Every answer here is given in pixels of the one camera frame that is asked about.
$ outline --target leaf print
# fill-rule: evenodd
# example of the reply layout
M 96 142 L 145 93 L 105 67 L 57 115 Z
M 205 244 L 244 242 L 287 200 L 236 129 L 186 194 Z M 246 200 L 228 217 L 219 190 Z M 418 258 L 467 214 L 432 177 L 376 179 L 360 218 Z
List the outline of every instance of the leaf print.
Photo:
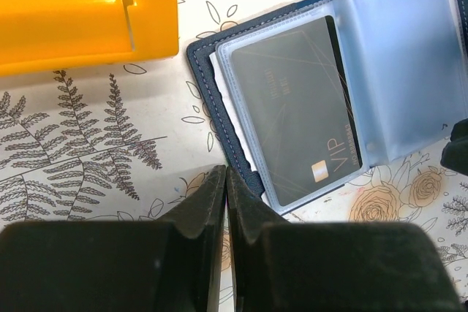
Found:
M 98 178 L 98 177 L 96 177 L 94 175 L 85 175 L 84 180 L 89 182 L 89 183 L 93 183 L 93 184 L 96 184 L 98 186 L 101 186 L 102 188 L 112 189 L 112 186 L 109 183 L 103 181 L 102 179 L 100 179 L 100 178 Z
M 16 212 L 18 210 L 25 210 L 27 207 L 27 201 L 26 199 L 23 199 L 21 201 L 13 202 L 12 204 L 9 204 L 8 206 L 2 208 L 0 210 L 0 215 L 4 215 L 5 213 L 11 213 L 11 212 Z
M 398 210 L 398 217 L 405 222 L 412 222 L 419 217 L 422 209 L 411 205 L 402 205 Z
M 38 148 L 39 146 L 40 144 L 38 142 L 22 142 L 20 144 L 8 145 L 5 148 L 5 151 L 35 149 L 35 148 Z
M 41 191 L 41 192 L 44 192 L 46 194 L 49 194 L 55 197 L 58 196 L 58 194 L 56 193 L 54 189 L 36 180 L 28 180 L 27 182 L 25 182 L 25 185 L 26 185 L 26 190 L 28 191 Z
M 437 223 L 437 217 L 431 218 L 426 223 L 421 225 L 421 229 L 427 233 L 436 225 L 436 223 Z
M 68 172 L 59 173 L 57 175 L 51 175 L 50 177 L 47 177 L 47 179 L 58 180 L 58 179 L 68 179 L 72 177 L 82 177 L 82 176 L 83 176 L 82 171 L 68 171 Z
M 91 213 L 93 212 L 92 210 L 89 210 L 88 208 L 84 208 L 81 206 L 73 206 L 72 211 L 79 212 L 79 213 Z
M 161 199 L 155 199 L 151 204 L 151 208 L 148 212 L 148 217 L 156 218 L 162 211 L 164 202 Z
M 25 218 L 26 218 L 26 210 L 21 210 L 7 217 L 2 217 L 1 219 L 3 219 L 4 221 L 17 221 L 17 220 L 25 219 Z
M 28 202 L 35 201 L 35 202 L 43 202 L 52 206 L 53 208 L 56 206 L 56 203 L 49 197 L 45 197 L 41 194 L 29 194 L 28 195 Z
M 220 27 L 220 30 L 221 31 L 225 31 L 226 29 L 229 29 L 233 26 L 237 26 L 237 22 L 234 22 L 234 21 L 225 21 L 222 23 L 221 27 Z
M 230 18 L 231 16 L 234 16 L 235 12 L 237 12 L 237 5 L 231 6 L 231 7 L 227 10 L 226 16 L 228 16 L 228 17 Z
M 31 161 L 18 161 L 18 162 L 14 162 L 12 164 L 12 167 L 13 168 L 35 169 L 35 168 L 42 168 L 42 167 L 48 166 L 49 164 L 50 164 L 50 162 L 47 159 L 31 160 Z
M 70 221 L 84 221 L 86 218 L 83 216 L 69 215 L 68 220 Z
M 187 86 L 189 87 L 189 90 L 190 90 L 190 93 L 192 93 L 192 95 L 197 98 L 197 99 L 202 99 L 202 95 L 200 93 L 200 90 L 198 89 L 198 87 L 192 83 L 192 82 L 189 82 L 189 81 L 186 81 L 185 82 L 187 84 Z
M 73 200 L 57 200 L 57 204 L 62 205 L 62 206 L 67 206 L 67 207 L 72 207 L 73 206 Z
M 91 204 L 91 205 L 97 205 L 100 203 L 99 201 L 92 199 L 90 197 L 87 197 L 86 195 L 77 195 L 76 201 L 82 202 L 84 204 Z
M 0 197 L 0 204 L 3 204 L 5 202 L 10 202 L 13 199 L 17 199 L 18 197 L 25 197 L 26 196 L 26 190 L 21 188 L 21 189 L 13 189 L 8 191 L 5 195 L 2 195 Z
M 144 75 L 145 73 L 148 72 L 141 66 L 138 66 L 135 64 L 124 65 L 124 70 L 127 71 L 128 73 L 131 73 L 132 75 Z
M 99 190 L 90 188 L 90 187 L 85 187 L 81 189 L 81 192 L 84 194 L 89 194 L 89 195 L 95 195 L 97 197 L 105 197 L 105 194 Z
M 13 140 L 21 140 L 29 136 L 28 131 L 16 132 L 8 134 L 0 139 L 0 142 L 12 142 Z
M 213 21 L 219 25 L 221 23 L 221 18 L 219 17 L 218 10 L 216 10 L 214 5 L 208 0 L 206 1 L 206 6 L 210 12 L 211 19 L 213 19 Z
M 80 160 L 72 160 L 72 161 L 68 161 L 68 162 L 66 162 L 64 164 L 61 164 L 60 166 L 43 170 L 43 172 L 45 172 L 45 173 L 57 173 L 57 172 L 69 170 L 70 168 L 80 166 L 80 165 L 81 165 Z
M 62 183 L 51 183 L 51 186 L 54 188 L 72 188 L 75 186 L 81 186 L 81 180 L 67 180 L 66 182 Z
M 181 119 L 183 122 L 192 123 L 192 124 L 199 124 L 205 122 L 204 118 L 197 117 L 197 116 L 186 116 Z
M 402 166 L 396 171 L 395 177 L 393 179 L 393 185 L 398 191 L 402 191 L 410 181 L 410 162 L 406 161 Z
M 23 184 L 23 179 L 21 177 L 10 178 L 0 182 L 0 192 L 3 192 L 7 189 L 11 189 L 15 186 Z
M 45 142 L 42 147 L 46 151 L 53 150 L 56 146 L 59 146 L 63 141 L 65 141 L 66 137 L 63 135 L 53 138 L 52 140 L 49 140 L 48 142 Z
M 122 211 L 117 211 L 117 218 L 119 221 L 133 221 L 132 215 Z
M 19 151 L 10 156 L 11 160 L 15 159 L 35 159 L 37 157 L 47 156 L 44 151 Z
M 32 213 L 37 213 L 39 215 L 50 215 L 50 212 L 44 209 L 43 207 L 36 204 L 28 204 L 28 211 Z
M 22 96 L 20 101 L 10 110 L 9 115 L 14 119 L 19 119 L 26 107 L 26 97 Z
M 379 167 L 374 168 L 374 173 L 371 178 L 372 186 L 381 186 L 382 185 L 382 176 L 380 175 Z
M 455 171 L 452 171 L 452 170 L 444 170 L 444 174 L 447 176 L 447 177 L 452 177 L 454 175 L 457 175 L 458 173 L 455 172 Z
M 206 140 L 206 144 L 208 146 L 208 152 L 211 152 L 211 150 L 213 149 L 213 143 L 214 143 L 213 133 L 209 132 L 208 139 Z
M 3 97 L 0 100 L 0 110 L 5 111 L 10 107 L 10 93 L 5 91 Z
M 53 211 L 53 213 L 57 216 L 68 216 L 69 215 L 69 211 L 67 210 L 55 210 Z
M 216 34 L 215 31 L 206 31 L 206 32 L 202 32 L 200 34 L 197 34 L 197 38 L 198 39 L 203 39 L 203 38 L 206 38 L 206 37 L 209 37 L 209 36 L 212 36 L 213 34 Z
M 10 119 L 5 121 L 0 121 L 0 129 L 7 129 L 13 126 L 16 126 L 16 120 Z
M 44 118 L 49 117 L 47 113 L 35 113 L 33 115 L 30 115 L 26 118 L 24 118 L 20 123 L 26 128 L 32 127 L 34 124 L 37 122 L 43 120 Z
M 58 127 L 59 125 L 52 124 L 50 126 L 39 129 L 34 135 L 34 137 L 36 138 L 36 140 L 43 141 L 45 137 L 47 137 L 54 129 L 57 129 Z

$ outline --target orange plastic object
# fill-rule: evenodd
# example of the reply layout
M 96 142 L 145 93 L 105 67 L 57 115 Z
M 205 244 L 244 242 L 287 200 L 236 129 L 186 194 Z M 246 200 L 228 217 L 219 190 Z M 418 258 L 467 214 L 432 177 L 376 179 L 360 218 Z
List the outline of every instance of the orange plastic object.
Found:
M 177 0 L 0 0 L 0 75 L 178 52 Z

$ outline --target patterned tablecloth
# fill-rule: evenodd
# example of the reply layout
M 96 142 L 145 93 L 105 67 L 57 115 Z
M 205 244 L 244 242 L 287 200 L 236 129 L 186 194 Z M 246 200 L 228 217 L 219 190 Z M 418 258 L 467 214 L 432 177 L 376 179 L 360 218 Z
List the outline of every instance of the patterned tablecloth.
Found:
M 178 0 L 180 53 L 163 61 L 61 69 L 0 81 L 0 222 L 148 221 L 225 163 L 186 46 L 296 0 Z M 439 165 L 442 140 L 378 167 L 291 221 L 408 221 L 434 240 L 468 295 L 468 178 Z M 233 311 L 224 235 L 220 310 Z

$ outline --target fern print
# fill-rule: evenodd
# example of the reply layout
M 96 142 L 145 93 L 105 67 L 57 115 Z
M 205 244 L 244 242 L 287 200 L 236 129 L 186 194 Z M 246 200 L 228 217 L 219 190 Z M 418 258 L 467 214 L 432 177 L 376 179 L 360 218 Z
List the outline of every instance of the fern print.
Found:
M 126 115 L 127 109 L 124 108 L 124 103 L 121 98 L 121 91 L 118 87 L 117 81 L 114 75 L 109 75 L 110 81 L 110 95 L 107 105 L 110 109 L 105 109 L 105 112 L 109 115 L 104 121 L 110 124 L 105 127 L 104 130 L 107 132 L 105 138 L 108 140 L 105 145 L 129 145 L 128 151 L 133 153 L 127 153 L 126 155 L 120 155 L 123 163 L 129 162 L 124 161 L 127 156 L 136 156 L 142 162 L 154 170 L 162 168 L 161 162 L 157 158 L 156 153 L 156 142 L 154 140 L 146 140 L 141 142 L 141 134 L 136 134 L 138 130 L 134 128 L 133 123 L 128 122 L 130 117 Z M 124 171 L 125 167 L 122 162 L 121 171 Z M 129 168 L 126 167 L 126 171 L 122 174 L 122 177 L 118 179 L 125 179 L 130 176 Z M 125 192 L 131 194 L 133 191 L 128 190 L 129 188 L 120 183 L 120 188 L 127 189 Z
M 456 196 L 451 202 L 446 202 L 442 208 L 443 213 L 449 213 L 456 217 L 448 220 L 447 229 L 455 230 L 458 237 L 468 228 L 468 199 Z
M 129 146 L 128 150 L 132 150 L 133 156 L 138 157 L 138 159 L 153 170 L 160 170 L 162 168 L 161 162 L 157 158 L 158 154 L 156 153 L 156 142 L 154 140 L 137 142 Z
M 459 261 L 461 259 L 467 259 L 468 246 L 452 244 L 449 246 L 439 246 L 437 248 L 440 259 L 444 265 Z
M 71 149 L 67 155 L 82 156 L 97 151 L 95 146 L 104 140 L 104 137 L 95 137 L 96 134 L 102 131 L 93 127 L 99 120 L 88 118 L 92 112 L 83 110 L 88 105 L 81 102 L 83 95 L 78 94 L 78 88 L 73 85 L 73 79 L 67 77 L 67 72 L 61 70 L 53 73 L 57 75 L 54 80 L 61 83 L 57 89 L 63 93 L 58 97 L 62 101 L 58 105 L 66 109 L 61 111 L 60 115 L 67 119 L 60 124 L 69 128 L 64 130 L 62 134 L 68 137 L 76 137 L 67 143 Z
M 93 212 L 89 205 L 98 205 L 98 199 L 105 197 L 101 189 L 112 189 L 106 166 L 93 161 L 75 159 L 43 172 L 60 196 L 56 204 L 61 208 L 53 213 L 67 221 L 86 219 L 83 214 Z
M 44 221 L 60 195 L 50 186 L 20 175 L 0 183 L 0 216 L 4 221 Z
M 135 68 L 146 72 L 136 65 L 127 66 L 130 73 Z M 25 115 L 24 96 L 16 104 L 8 92 L 0 99 L 0 129 L 7 131 L 0 145 L 10 155 L 0 159 L 0 169 L 27 169 L 0 180 L 3 221 L 86 220 L 113 189 L 140 200 L 131 173 L 135 159 L 154 170 L 162 168 L 156 140 L 166 137 L 142 140 L 127 115 L 114 75 L 109 75 L 107 126 L 101 130 L 73 79 L 65 70 L 54 74 L 60 83 L 62 110 L 58 113 L 64 118 L 60 124 L 48 124 L 47 113 Z
M 105 142 L 105 145 L 126 145 L 134 142 L 139 142 L 141 134 L 135 135 L 138 132 L 136 128 L 133 128 L 133 124 L 127 122 L 130 117 L 125 114 L 127 109 L 124 109 L 124 103 L 120 96 L 120 89 L 118 88 L 117 81 L 114 75 L 109 75 L 110 81 L 110 95 L 107 104 L 111 107 L 105 109 L 105 112 L 109 115 L 104 121 L 110 123 L 110 126 L 104 128 L 107 132 L 104 138 L 109 139 Z
M 47 113 L 34 113 L 22 118 L 26 107 L 25 96 L 22 96 L 11 109 L 10 103 L 11 96 L 5 92 L 0 100 L 0 129 L 12 129 L 15 132 L 2 137 L 0 142 L 7 143 L 5 151 L 15 152 L 8 159 L 0 161 L 0 169 L 10 162 L 12 162 L 12 167 L 18 168 L 35 169 L 48 166 L 69 150 L 67 146 L 59 148 L 65 141 L 64 136 L 47 139 L 47 136 L 59 127 L 58 125 L 51 124 L 33 130 L 35 124 L 50 117 Z
M 96 155 L 93 160 L 104 161 L 101 165 L 106 169 L 111 167 L 111 171 L 107 176 L 112 177 L 112 182 L 117 185 L 117 189 L 125 192 L 132 199 L 139 200 L 140 197 L 135 192 L 135 187 L 131 181 L 131 167 L 128 163 L 132 162 L 132 160 L 128 156 L 131 156 L 129 151 L 116 148 Z

